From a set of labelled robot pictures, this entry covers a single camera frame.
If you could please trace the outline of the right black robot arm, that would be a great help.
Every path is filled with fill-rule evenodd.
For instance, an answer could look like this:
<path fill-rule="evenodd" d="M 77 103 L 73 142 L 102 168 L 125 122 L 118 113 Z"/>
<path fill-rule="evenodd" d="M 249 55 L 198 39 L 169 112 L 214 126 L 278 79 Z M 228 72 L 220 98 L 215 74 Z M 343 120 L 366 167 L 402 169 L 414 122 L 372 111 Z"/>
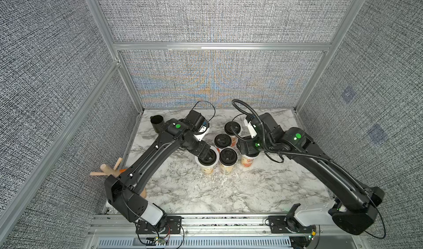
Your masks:
<path fill-rule="evenodd" d="M 355 179 L 332 161 L 304 130 L 291 127 L 284 131 L 267 112 L 259 118 L 246 116 L 244 124 L 250 135 L 237 143 L 241 154 L 286 156 L 311 172 L 334 194 L 331 202 L 313 206 L 294 204 L 284 219 L 291 232 L 313 225 L 336 225 L 349 234 L 360 235 L 380 215 L 377 207 L 383 201 L 384 191 Z"/>

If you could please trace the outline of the paper cup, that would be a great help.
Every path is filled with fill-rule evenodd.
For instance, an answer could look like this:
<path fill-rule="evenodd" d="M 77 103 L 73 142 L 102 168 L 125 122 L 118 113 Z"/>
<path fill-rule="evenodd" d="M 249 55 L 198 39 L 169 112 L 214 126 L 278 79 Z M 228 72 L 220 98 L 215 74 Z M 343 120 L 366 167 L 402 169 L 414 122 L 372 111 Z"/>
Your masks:
<path fill-rule="evenodd" d="M 255 160 L 254 156 L 242 155 L 241 165 L 244 167 L 250 167 L 254 160 Z"/>
<path fill-rule="evenodd" d="M 230 138 L 231 138 L 231 145 L 230 146 L 232 148 L 235 148 L 236 147 L 236 144 L 238 142 L 238 138 L 236 136 L 230 136 Z"/>
<path fill-rule="evenodd" d="M 226 166 L 226 165 L 220 164 L 220 169 L 224 175 L 229 175 L 232 173 L 234 169 L 234 165 Z"/>
<path fill-rule="evenodd" d="M 214 172 L 214 167 L 213 166 L 211 166 L 211 167 L 202 167 L 201 168 L 201 172 L 204 175 L 211 175 Z"/>

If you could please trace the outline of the black lid front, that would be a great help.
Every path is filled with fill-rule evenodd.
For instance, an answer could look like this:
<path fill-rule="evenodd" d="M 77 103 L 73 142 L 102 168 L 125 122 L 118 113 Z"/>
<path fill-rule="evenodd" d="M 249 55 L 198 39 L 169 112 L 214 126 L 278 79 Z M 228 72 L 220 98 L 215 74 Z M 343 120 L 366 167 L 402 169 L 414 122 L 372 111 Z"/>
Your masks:
<path fill-rule="evenodd" d="M 221 133 L 215 136 L 214 145 L 216 148 L 224 149 L 230 147 L 232 144 L 232 139 L 229 135 Z"/>
<path fill-rule="evenodd" d="M 224 126 L 224 131 L 229 136 L 235 136 L 242 131 L 241 125 L 236 121 L 227 122 Z"/>

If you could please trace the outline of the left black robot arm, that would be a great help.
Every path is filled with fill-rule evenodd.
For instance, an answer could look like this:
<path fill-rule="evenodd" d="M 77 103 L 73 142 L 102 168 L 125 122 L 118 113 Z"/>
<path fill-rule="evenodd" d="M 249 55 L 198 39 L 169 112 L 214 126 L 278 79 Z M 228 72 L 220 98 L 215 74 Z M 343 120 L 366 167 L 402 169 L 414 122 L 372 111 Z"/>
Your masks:
<path fill-rule="evenodd" d="M 142 156 L 119 176 L 110 175 L 104 182 L 106 198 L 129 222 L 140 219 L 159 228 L 166 213 L 159 206 L 141 196 L 150 178 L 164 161 L 180 148 L 204 159 L 210 145 L 199 139 L 210 127 L 199 112 L 191 110 L 183 119 L 170 119 L 160 128 L 153 144 Z"/>

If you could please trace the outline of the black lid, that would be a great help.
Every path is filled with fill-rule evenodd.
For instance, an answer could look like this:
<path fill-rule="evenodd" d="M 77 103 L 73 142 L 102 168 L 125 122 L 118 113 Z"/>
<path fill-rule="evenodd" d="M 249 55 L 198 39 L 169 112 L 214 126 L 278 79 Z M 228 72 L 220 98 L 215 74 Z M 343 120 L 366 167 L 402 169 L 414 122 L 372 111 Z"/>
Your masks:
<path fill-rule="evenodd" d="M 241 125 L 236 121 L 227 122 L 224 126 L 224 131 L 229 136 L 235 136 L 242 131 Z"/>
<path fill-rule="evenodd" d="M 225 166 L 233 166 L 238 160 L 238 154 L 232 148 L 225 148 L 220 151 L 219 161 Z"/>
<path fill-rule="evenodd" d="M 210 150 L 208 151 L 208 153 L 206 154 L 204 158 L 198 159 L 199 163 L 203 166 L 211 166 L 215 163 L 216 160 L 217 160 L 217 154 L 212 148 L 210 148 Z"/>
<path fill-rule="evenodd" d="M 215 136 L 214 145 L 216 148 L 224 149 L 230 147 L 232 144 L 232 139 L 229 135 L 221 133 Z"/>

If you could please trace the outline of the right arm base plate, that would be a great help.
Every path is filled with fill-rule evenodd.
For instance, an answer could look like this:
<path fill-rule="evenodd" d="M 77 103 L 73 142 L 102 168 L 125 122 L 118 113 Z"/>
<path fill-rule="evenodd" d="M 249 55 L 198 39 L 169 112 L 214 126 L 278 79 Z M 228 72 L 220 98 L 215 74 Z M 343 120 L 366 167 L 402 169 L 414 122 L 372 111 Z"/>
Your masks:
<path fill-rule="evenodd" d="M 265 221 L 272 234 L 305 234 L 314 235 L 316 227 L 314 225 L 304 227 L 294 218 L 285 219 L 285 216 L 269 216 Z"/>

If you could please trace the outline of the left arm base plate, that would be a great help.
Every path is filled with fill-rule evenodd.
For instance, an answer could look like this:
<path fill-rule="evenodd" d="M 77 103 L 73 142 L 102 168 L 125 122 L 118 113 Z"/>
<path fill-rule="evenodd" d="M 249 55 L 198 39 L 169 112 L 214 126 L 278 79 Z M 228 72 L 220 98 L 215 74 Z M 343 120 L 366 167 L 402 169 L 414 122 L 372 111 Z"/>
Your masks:
<path fill-rule="evenodd" d="M 166 221 L 161 221 L 154 227 L 147 221 L 138 220 L 135 223 L 136 231 L 138 235 L 156 235 L 158 231 L 160 235 L 180 234 L 182 226 L 181 216 L 167 216 Z"/>

